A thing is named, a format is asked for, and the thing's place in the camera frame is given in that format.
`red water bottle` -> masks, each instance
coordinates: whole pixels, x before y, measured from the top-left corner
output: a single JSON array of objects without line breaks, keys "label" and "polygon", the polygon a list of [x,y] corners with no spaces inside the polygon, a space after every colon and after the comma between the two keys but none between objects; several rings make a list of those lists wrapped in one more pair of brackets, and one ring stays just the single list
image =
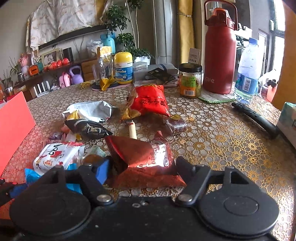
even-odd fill
[{"label": "red water bottle", "polygon": [[237,42],[234,31],[238,29],[237,8],[224,0],[235,9],[235,22],[233,22],[226,9],[215,8],[213,15],[207,19],[207,4],[204,4],[205,25],[208,31],[205,36],[205,71],[203,88],[217,94],[229,94],[235,68]]}]

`white card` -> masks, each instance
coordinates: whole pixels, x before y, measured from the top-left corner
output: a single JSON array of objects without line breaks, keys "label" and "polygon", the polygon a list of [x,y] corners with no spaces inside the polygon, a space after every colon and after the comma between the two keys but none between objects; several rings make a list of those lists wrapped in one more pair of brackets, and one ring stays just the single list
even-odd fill
[{"label": "white card", "polygon": [[188,63],[198,64],[199,59],[200,59],[200,50],[190,48]]}]

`glass jar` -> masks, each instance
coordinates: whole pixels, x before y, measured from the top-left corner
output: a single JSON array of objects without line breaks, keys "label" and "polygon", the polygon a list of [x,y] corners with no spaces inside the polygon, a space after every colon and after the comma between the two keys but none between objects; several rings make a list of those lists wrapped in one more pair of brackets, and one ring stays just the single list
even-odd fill
[{"label": "glass jar", "polygon": [[179,66],[180,95],[189,99],[197,98],[202,90],[202,66],[184,63]]}]

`pink plush toy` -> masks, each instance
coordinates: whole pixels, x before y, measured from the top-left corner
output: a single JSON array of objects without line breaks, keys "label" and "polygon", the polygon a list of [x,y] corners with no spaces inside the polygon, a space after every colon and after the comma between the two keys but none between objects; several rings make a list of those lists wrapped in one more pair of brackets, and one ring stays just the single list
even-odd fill
[{"label": "pink plush toy", "polygon": [[22,67],[22,73],[24,74],[25,79],[27,79],[29,75],[29,67],[31,65],[31,57],[28,54],[21,53],[20,58],[18,60]]}]

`black jar lid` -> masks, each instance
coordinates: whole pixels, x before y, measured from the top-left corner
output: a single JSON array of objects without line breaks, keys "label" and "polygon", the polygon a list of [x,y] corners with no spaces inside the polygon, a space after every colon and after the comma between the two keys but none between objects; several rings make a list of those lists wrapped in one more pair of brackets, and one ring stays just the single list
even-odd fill
[{"label": "black jar lid", "polygon": [[202,71],[202,66],[194,63],[183,63],[179,65],[179,70],[185,73],[199,73]]}]

